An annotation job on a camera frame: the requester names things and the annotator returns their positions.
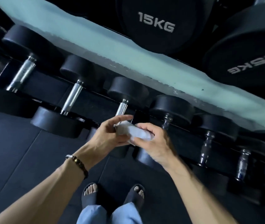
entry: right hand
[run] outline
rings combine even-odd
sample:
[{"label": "right hand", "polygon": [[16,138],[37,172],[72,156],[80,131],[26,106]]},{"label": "right hand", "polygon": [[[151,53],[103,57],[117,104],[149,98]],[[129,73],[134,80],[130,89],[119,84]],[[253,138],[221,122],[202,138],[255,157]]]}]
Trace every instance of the right hand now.
[{"label": "right hand", "polygon": [[154,138],[151,141],[145,141],[135,137],[133,143],[138,147],[144,148],[156,162],[161,164],[164,168],[167,168],[171,162],[171,158],[176,156],[176,152],[167,132],[151,123],[138,123],[136,126],[150,131],[154,134]]}]

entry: toe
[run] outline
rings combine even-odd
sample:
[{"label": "toe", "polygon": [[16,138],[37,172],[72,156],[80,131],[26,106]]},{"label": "toe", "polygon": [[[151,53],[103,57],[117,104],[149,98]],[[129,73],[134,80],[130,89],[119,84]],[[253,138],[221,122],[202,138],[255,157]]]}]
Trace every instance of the toe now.
[{"label": "toe", "polygon": [[93,189],[93,185],[90,185],[90,192],[93,193],[94,192],[94,189]]},{"label": "toe", "polygon": [[94,192],[97,192],[97,184],[93,183]]},{"label": "toe", "polygon": [[143,190],[140,190],[139,195],[142,196],[143,199],[144,199],[144,192],[143,192]]}]

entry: light blue jeans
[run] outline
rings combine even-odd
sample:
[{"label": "light blue jeans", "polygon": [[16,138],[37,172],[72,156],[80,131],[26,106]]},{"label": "light blue jeans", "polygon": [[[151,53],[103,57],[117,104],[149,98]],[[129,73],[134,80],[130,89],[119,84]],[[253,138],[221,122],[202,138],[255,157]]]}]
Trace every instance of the light blue jeans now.
[{"label": "light blue jeans", "polygon": [[107,211],[100,205],[88,205],[78,217],[77,224],[142,224],[134,203],[117,208],[107,220]]}]

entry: slide sandal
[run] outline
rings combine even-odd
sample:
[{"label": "slide sandal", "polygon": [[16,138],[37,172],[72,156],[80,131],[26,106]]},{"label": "slide sandal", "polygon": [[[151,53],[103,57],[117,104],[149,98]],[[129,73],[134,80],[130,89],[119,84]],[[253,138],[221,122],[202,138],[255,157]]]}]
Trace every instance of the slide sandal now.
[{"label": "slide sandal", "polygon": [[[138,191],[134,191],[134,188],[138,186],[139,190]],[[143,204],[144,204],[144,198],[142,196],[139,195],[139,191],[143,190],[144,194],[145,194],[145,188],[144,186],[142,186],[141,184],[135,184],[130,191],[128,192],[126,199],[124,201],[123,204],[127,204],[130,202],[133,202],[135,207],[137,208],[138,211],[141,210]]]},{"label": "slide sandal", "polygon": [[88,205],[97,205],[97,196],[98,196],[98,184],[97,184],[97,192],[93,192],[93,193],[90,193],[86,196],[84,196],[84,192],[86,191],[86,189],[92,185],[92,184],[97,184],[96,182],[92,182],[90,184],[88,184],[85,188],[84,188],[84,191],[83,191],[83,194],[82,194],[82,207],[83,209],[85,207],[87,207]]}]

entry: bracelet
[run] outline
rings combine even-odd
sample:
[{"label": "bracelet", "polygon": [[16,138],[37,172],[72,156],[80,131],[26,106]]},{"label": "bracelet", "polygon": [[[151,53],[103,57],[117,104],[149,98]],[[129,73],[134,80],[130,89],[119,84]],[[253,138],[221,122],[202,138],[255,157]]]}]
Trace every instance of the bracelet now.
[{"label": "bracelet", "polygon": [[66,155],[65,159],[71,158],[78,166],[80,169],[82,169],[82,171],[84,172],[85,178],[84,180],[88,177],[88,171],[86,170],[84,164],[82,163],[82,161],[80,161],[76,156],[73,155]]}]

